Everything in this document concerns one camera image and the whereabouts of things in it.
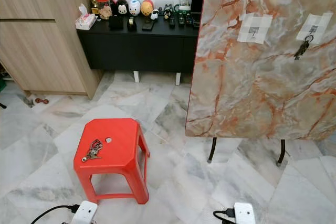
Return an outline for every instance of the shelf top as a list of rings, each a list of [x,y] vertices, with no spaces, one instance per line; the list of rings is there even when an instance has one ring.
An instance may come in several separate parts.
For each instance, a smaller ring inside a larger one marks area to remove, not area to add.
[[[145,23],[147,17],[135,16],[135,22],[137,29],[136,31],[128,31],[127,20],[129,17],[123,17],[123,29],[111,30],[109,28],[108,20],[96,21],[90,30],[77,30],[79,33],[89,33],[89,34],[118,34],[118,35],[157,35],[157,36],[176,36],[176,37],[192,37],[197,38],[198,29],[193,27],[179,27],[177,18],[175,22],[175,28],[169,27],[169,22],[163,19],[163,16],[159,16],[158,20],[155,22],[153,29],[151,31],[143,31],[142,25]]]

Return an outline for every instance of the keys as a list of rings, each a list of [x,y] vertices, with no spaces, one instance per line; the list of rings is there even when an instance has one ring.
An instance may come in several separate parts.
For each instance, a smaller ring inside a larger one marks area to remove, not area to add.
[[[99,150],[102,148],[103,144],[101,143],[101,141],[99,141],[98,139],[94,140],[91,144],[90,149],[88,150],[88,153],[86,154],[85,157],[82,158],[82,162],[86,162],[88,159],[101,158],[98,157],[97,154]]]
[[[304,38],[304,42],[301,44],[299,50],[294,54],[295,60],[299,60],[300,56],[304,54],[304,52],[307,51],[310,43],[313,41],[314,36],[308,35],[306,38]]]

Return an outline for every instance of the white paper label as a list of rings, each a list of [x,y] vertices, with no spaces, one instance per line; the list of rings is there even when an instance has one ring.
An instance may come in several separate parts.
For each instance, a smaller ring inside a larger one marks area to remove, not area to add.
[[[296,36],[297,40],[305,40],[308,35],[314,36],[312,44],[321,43],[323,34],[331,19],[332,13],[324,13],[322,16],[309,14],[301,30]]]
[[[254,13],[245,14],[237,40],[263,44],[271,23],[272,15],[254,17]]]

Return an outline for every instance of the black metal table leg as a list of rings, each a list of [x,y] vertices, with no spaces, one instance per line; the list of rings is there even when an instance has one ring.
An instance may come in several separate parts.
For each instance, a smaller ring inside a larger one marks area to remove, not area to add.
[[[212,157],[214,156],[214,153],[215,153],[216,142],[217,142],[217,138],[214,137],[213,140],[212,140],[211,152],[210,152],[210,156],[209,156],[209,159],[208,159],[209,164],[212,162]]]
[[[285,140],[281,139],[281,153],[280,153],[280,157],[277,163],[277,166],[280,166],[282,161],[284,160],[284,156],[285,156],[285,151],[286,151],[286,147],[285,147]]]

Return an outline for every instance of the power cord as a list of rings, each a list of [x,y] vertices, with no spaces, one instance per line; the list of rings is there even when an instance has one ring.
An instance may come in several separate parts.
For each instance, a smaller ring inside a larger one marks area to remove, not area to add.
[[[55,210],[55,209],[58,209],[58,208],[68,208],[71,210],[72,213],[76,213],[78,208],[79,208],[79,205],[78,204],[75,204],[75,205],[60,205],[60,206],[56,206],[56,207],[53,207],[53,208],[50,208],[49,210],[45,211],[43,214],[39,215],[35,220],[32,221],[31,224],[34,224],[36,221],[38,221],[42,216],[46,215],[47,213]]]
[[[217,219],[220,219],[222,220],[222,224],[235,224],[234,222],[228,220],[228,219],[224,219],[223,217],[221,216],[218,216],[217,214],[224,214],[224,215],[227,215],[228,217],[230,218],[236,218],[236,215],[235,215],[235,209],[234,208],[228,208],[226,209],[225,211],[214,211],[213,212],[213,215],[217,218]]]

